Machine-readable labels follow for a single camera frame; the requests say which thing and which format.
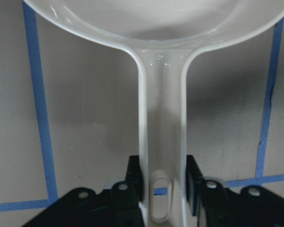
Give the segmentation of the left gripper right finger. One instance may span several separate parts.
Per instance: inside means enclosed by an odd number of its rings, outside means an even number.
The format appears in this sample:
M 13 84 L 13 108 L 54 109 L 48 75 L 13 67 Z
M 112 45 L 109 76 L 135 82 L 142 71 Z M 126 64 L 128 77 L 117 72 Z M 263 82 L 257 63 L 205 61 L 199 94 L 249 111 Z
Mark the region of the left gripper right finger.
M 256 185 L 233 192 L 186 157 L 186 199 L 199 227 L 284 227 L 284 198 Z

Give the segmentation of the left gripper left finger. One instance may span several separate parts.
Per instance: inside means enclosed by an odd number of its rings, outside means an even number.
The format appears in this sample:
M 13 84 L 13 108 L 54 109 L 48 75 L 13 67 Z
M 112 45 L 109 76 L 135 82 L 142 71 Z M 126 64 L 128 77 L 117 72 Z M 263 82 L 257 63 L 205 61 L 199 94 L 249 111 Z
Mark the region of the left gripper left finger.
M 143 227 L 139 157 L 130 156 L 124 181 L 96 194 L 79 187 L 25 223 L 26 227 Z

